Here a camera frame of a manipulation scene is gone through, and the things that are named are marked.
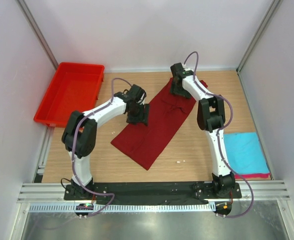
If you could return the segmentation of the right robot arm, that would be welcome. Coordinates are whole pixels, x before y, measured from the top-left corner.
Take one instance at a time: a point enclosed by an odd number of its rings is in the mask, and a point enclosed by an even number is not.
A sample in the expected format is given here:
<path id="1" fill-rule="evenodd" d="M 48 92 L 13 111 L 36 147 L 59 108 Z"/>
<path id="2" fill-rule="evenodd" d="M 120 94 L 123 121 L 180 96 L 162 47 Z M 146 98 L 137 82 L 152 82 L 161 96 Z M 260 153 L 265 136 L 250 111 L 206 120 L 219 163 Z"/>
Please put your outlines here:
<path id="1" fill-rule="evenodd" d="M 235 187 L 236 181 L 224 143 L 224 99 L 210 92 L 194 71 L 182 63 L 173 64 L 170 70 L 173 76 L 170 93 L 198 102 L 197 124 L 206 134 L 212 157 L 212 192 L 218 198 L 226 197 Z"/>

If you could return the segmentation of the dark red t-shirt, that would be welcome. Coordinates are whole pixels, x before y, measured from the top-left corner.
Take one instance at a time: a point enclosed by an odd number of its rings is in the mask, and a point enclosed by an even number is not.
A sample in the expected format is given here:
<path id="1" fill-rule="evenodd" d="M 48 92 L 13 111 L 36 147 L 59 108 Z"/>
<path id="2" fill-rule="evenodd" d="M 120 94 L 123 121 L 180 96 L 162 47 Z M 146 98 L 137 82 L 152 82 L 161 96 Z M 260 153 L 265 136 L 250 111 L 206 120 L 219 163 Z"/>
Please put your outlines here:
<path id="1" fill-rule="evenodd" d="M 148 170 L 191 113 L 196 101 L 170 93 L 172 78 L 150 101 L 148 125 L 128 124 L 111 144 Z"/>

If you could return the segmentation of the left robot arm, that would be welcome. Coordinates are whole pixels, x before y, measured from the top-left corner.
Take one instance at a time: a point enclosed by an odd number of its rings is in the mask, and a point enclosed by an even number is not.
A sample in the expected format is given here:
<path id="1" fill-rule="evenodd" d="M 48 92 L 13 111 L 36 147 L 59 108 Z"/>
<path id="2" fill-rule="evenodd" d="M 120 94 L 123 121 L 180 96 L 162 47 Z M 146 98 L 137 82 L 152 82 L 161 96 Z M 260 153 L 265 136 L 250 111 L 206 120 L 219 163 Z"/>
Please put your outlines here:
<path id="1" fill-rule="evenodd" d="M 90 154 L 95 148 L 99 127 L 111 119 L 126 114 L 128 124 L 148 125 L 150 105 L 145 103 L 146 91 L 133 84 L 130 89 L 112 93 L 111 98 L 91 110 L 73 111 L 61 141 L 68 151 L 73 176 L 65 187 L 65 200 L 87 200 L 93 196 L 94 181 L 90 170 Z"/>

